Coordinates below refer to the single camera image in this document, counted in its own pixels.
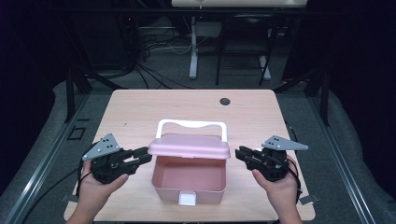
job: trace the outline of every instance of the white handle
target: white handle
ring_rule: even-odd
[[[163,125],[165,123],[176,123],[187,128],[202,128],[207,125],[219,125],[221,127],[221,141],[227,142],[227,126],[219,121],[199,121],[199,120],[184,120],[184,119],[162,119],[158,123],[156,138],[161,138],[163,135]]]

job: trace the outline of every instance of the human hand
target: human hand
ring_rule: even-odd
[[[291,162],[289,168],[297,174]],[[274,207],[280,223],[303,223],[296,207],[297,182],[291,173],[287,173],[285,178],[276,182],[268,181],[258,170],[253,170],[252,173],[257,183],[267,192],[268,200]]]
[[[111,193],[119,189],[128,180],[128,175],[121,175],[109,184],[102,184],[90,174],[91,161],[84,161],[83,177],[80,183],[78,205],[67,223],[92,223],[95,216],[105,206]]]

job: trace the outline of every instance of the toolbox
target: toolbox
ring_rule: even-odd
[[[219,125],[221,136],[163,134],[163,125],[169,122],[187,128]],[[226,160],[231,156],[223,122],[162,119],[148,153],[157,156],[152,185],[161,200],[182,205],[221,202],[226,188]]]

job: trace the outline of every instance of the table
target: table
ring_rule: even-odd
[[[305,7],[307,0],[172,0],[173,7]],[[197,22],[191,17],[191,63],[190,79],[196,79],[198,66]],[[265,57],[260,57],[261,66]],[[269,69],[264,73],[265,80],[271,80]]]
[[[229,105],[219,100],[227,98]],[[110,98],[94,141],[112,132],[125,149],[148,146],[155,138],[161,119],[223,121],[228,127],[231,158],[227,160],[227,187],[220,204],[183,206],[163,202],[151,185],[155,157],[137,169],[121,189],[114,192],[95,221],[263,221],[276,220],[264,189],[254,180],[245,164],[235,158],[240,145],[261,147],[273,134],[289,138],[276,96],[268,90],[120,90]],[[219,127],[186,129],[166,124],[164,133],[219,134]],[[295,160],[293,151],[288,152]],[[302,197],[308,195],[299,171]],[[64,212],[69,219],[76,208],[70,202]],[[312,204],[297,205],[303,220],[315,217]]]

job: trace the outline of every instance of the aluminum floor rail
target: aluminum floor rail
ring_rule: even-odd
[[[308,100],[308,103],[311,106],[312,110],[314,111],[314,114],[316,116],[316,119],[318,120],[318,123],[320,124],[322,131],[326,134],[326,137],[329,140],[329,144],[332,149],[331,150],[332,159],[335,163],[338,173],[340,174],[341,178],[344,181],[346,190],[350,196],[350,199],[351,199],[353,205],[356,208],[358,216],[361,219],[361,223],[374,224],[375,219],[374,219],[373,215],[371,214],[366,201],[364,200],[364,197],[361,193],[361,190],[360,190],[358,184],[356,183],[352,173],[349,170],[347,162],[344,159],[343,153],[342,153],[340,147],[338,146],[338,144],[334,138],[334,135],[332,134],[331,127],[326,126],[324,124],[322,118],[320,117],[320,114],[318,111],[318,109],[319,109],[318,102],[316,101],[315,98],[312,98],[312,97],[308,97],[307,100]]]
[[[58,137],[55,139],[54,144],[49,149],[47,155],[38,164],[37,169],[35,170],[25,189],[23,190],[23,193],[8,214],[5,222],[6,224],[22,223],[24,217],[26,216],[28,210],[30,209],[35,200],[35,196],[37,195],[47,175],[49,174],[53,163],[55,163],[55,160],[59,155],[59,150],[62,143],[64,142],[64,139],[67,136],[67,133],[69,133],[73,129],[73,123],[76,121],[78,113],[81,111],[81,108],[85,105],[88,98],[89,95],[85,94],[82,94],[78,98],[78,101],[76,103],[75,116],[68,123],[64,124]]]

